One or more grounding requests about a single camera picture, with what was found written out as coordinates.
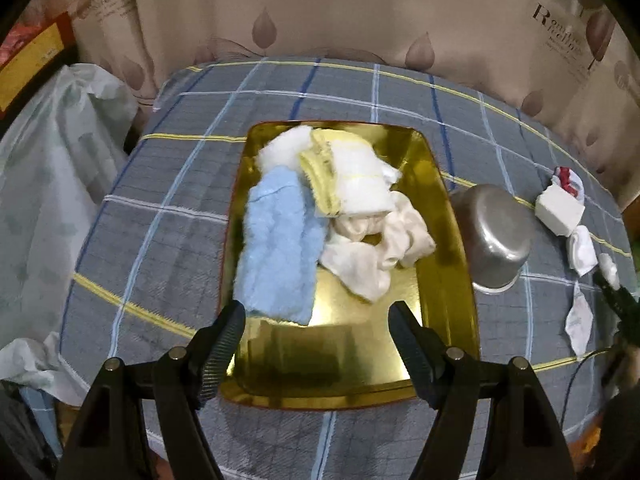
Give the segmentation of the cream satin scrunchie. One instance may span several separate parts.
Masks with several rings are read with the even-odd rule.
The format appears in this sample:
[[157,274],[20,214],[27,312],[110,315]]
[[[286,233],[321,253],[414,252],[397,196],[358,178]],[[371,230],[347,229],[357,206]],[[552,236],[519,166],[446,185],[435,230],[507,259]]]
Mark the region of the cream satin scrunchie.
[[382,270],[396,263],[410,268],[421,258],[431,255],[436,243],[428,232],[420,212],[405,194],[390,192],[394,208],[374,216],[342,216],[334,220],[334,230],[352,242],[362,242],[366,236],[378,235],[376,258]]

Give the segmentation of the white fluffy sock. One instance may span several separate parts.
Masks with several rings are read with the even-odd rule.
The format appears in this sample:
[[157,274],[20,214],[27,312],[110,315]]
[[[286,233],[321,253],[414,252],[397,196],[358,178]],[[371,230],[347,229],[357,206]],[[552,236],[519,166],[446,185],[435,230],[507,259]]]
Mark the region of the white fluffy sock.
[[576,226],[570,233],[567,237],[566,249],[568,264],[580,278],[598,264],[590,232],[585,226]]

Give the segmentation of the gold red tray box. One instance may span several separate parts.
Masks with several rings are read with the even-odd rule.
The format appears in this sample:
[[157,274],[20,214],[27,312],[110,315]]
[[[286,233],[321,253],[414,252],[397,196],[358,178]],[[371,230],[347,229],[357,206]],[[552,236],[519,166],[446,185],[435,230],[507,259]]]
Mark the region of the gold red tray box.
[[343,129],[390,165],[396,208],[330,222],[307,322],[281,308],[248,311],[221,387],[229,402],[336,411],[410,399],[413,386],[387,327],[396,301],[448,346],[480,353],[460,231],[424,135],[370,122]]

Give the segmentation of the stainless steel bowl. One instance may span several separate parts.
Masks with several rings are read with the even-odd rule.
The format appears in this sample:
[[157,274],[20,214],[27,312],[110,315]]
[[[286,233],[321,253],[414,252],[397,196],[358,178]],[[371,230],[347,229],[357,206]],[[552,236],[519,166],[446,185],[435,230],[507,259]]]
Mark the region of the stainless steel bowl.
[[533,214],[493,184],[454,191],[450,203],[474,288],[489,295],[505,292],[518,280],[532,252]]

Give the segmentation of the yellow cloth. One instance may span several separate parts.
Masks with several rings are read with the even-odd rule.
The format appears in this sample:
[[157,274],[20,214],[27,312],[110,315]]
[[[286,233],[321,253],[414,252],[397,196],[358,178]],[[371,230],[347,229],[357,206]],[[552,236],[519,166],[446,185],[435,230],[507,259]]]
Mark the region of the yellow cloth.
[[343,200],[338,194],[338,178],[346,174],[339,160],[368,154],[371,144],[356,133],[345,130],[312,128],[311,146],[298,154],[300,168],[311,187],[320,214],[335,217],[341,213]]

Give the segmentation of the red yellow box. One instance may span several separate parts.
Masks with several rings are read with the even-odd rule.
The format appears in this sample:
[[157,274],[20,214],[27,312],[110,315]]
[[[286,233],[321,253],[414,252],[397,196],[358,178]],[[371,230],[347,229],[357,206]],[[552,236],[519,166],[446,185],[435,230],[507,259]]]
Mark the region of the red yellow box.
[[1,117],[32,80],[76,44],[67,12],[38,26],[17,24],[8,40],[1,46]]

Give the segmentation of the grey plaid bedsheet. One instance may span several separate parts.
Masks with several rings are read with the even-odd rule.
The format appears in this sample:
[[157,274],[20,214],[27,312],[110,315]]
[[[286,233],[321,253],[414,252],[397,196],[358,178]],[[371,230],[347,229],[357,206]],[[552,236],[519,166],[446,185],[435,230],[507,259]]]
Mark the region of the grey plaid bedsheet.
[[603,405],[615,318],[539,219],[579,178],[578,226],[638,286],[613,196],[532,113],[371,63],[193,67],[102,202],[60,356],[83,393],[165,365],[230,300],[245,325],[203,363],[195,418],[233,479],[405,479],[435,412],[387,327],[397,301],[466,360],[529,362],[572,436]]

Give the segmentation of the cream cloth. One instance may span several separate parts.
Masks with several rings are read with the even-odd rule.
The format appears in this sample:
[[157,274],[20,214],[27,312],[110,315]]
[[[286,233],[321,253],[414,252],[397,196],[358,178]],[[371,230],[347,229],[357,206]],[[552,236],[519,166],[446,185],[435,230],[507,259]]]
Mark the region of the cream cloth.
[[319,259],[354,295],[378,301],[390,289],[390,270],[382,268],[376,248],[331,232]]

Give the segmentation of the white fluffy cloth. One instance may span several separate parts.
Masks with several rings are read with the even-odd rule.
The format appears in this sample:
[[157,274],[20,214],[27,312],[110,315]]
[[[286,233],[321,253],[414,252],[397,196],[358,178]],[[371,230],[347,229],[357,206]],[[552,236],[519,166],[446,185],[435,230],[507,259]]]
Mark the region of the white fluffy cloth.
[[333,142],[332,162],[338,214],[372,216],[393,209],[390,188],[401,173],[378,158],[366,142]]

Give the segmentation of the red white fabric pouch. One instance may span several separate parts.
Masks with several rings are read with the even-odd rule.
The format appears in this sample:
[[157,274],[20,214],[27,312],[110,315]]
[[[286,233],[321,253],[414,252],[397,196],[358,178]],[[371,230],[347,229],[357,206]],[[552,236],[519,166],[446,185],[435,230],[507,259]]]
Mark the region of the red white fabric pouch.
[[551,182],[576,198],[582,205],[585,203],[584,182],[570,167],[557,166],[551,176]]

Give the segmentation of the pale green plastic bag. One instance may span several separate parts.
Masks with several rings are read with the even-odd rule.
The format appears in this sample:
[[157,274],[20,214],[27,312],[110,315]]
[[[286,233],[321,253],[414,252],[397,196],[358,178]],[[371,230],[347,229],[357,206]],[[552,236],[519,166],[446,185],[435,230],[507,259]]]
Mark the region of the pale green plastic bag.
[[94,64],[64,66],[1,140],[1,377],[78,406],[58,359],[76,261],[125,162],[129,88]]

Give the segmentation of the light blue fluffy towel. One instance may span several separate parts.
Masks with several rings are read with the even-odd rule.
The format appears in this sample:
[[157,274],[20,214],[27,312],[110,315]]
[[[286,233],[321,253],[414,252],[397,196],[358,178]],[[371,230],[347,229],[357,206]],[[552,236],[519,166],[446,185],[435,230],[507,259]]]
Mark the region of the light blue fluffy towel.
[[248,192],[233,298],[250,315],[307,325],[328,229],[297,172],[268,171]]

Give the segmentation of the beige leaf print curtain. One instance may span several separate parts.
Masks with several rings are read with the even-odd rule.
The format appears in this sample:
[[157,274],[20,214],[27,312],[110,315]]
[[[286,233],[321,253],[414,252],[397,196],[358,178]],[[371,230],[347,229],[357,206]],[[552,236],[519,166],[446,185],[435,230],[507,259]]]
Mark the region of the beige leaf print curtain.
[[174,70],[307,55],[431,73],[573,144],[639,194],[639,59],[602,0],[67,0],[91,61],[152,98]]

